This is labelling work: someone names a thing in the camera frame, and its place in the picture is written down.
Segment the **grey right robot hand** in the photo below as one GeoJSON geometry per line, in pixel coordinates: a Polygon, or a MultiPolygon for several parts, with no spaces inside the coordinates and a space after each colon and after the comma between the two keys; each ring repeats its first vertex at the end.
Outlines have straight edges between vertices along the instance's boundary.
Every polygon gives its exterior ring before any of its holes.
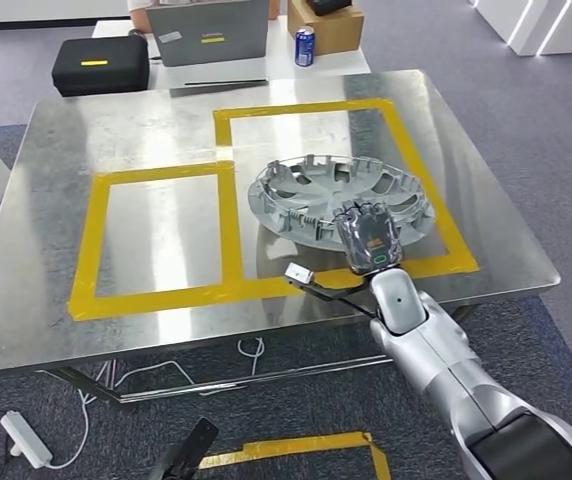
{"type": "Polygon", "coordinates": [[[333,214],[353,273],[368,276],[401,265],[402,247],[386,203],[358,198],[343,202],[333,214]]]}

